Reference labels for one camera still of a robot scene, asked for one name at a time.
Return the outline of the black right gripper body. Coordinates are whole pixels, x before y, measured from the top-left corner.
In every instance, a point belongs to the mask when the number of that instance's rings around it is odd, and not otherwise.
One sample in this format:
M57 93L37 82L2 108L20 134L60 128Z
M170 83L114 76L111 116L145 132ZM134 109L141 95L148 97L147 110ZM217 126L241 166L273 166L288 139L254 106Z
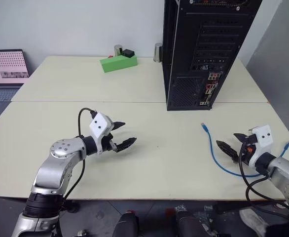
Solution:
M243 148L242 148L242 162L244 164L249 164L250 159L254 155L256 151L256 145L257 143L257 137L255 134L249 135L248 136L248 142L247 143L242 143Z

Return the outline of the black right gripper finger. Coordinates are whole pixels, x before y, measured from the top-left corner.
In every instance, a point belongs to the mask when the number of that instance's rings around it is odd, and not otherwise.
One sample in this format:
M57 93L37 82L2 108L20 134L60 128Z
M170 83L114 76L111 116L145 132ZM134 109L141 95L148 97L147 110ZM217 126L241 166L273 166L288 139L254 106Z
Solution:
M219 140L216 140L216 144L226 155L231 157L231 159L234 163L239 162L238 153L233 148L231 148L230 145L228 145L227 143L225 143L223 141L219 141Z
M248 136L246 134L242 133L234 133L233 134L241 143L247 143L248 142Z

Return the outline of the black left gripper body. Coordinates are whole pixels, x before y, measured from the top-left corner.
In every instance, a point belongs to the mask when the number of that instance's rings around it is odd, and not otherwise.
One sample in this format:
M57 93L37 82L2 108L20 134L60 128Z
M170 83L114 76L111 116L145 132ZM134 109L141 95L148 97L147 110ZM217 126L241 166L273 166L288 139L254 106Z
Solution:
M112 141L113 136L110 133L112 130L115 130L115 123L112 123L110 126L106 126L104 129L102 129L102 150L110 151L113 150L114 152L117 151L116 144Z

